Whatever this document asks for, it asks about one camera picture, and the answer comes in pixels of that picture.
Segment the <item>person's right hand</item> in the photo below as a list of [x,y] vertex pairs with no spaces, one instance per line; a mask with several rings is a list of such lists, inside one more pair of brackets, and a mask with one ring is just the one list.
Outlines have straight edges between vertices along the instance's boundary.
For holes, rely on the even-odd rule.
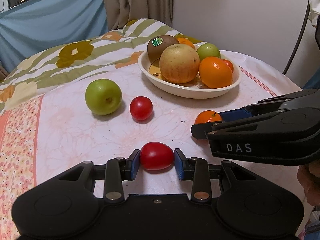
[[304,189],[306,200],[312,206],[320,204],[319,168],[317,160],[308,165],[301,165],[297,172],[297,179]]

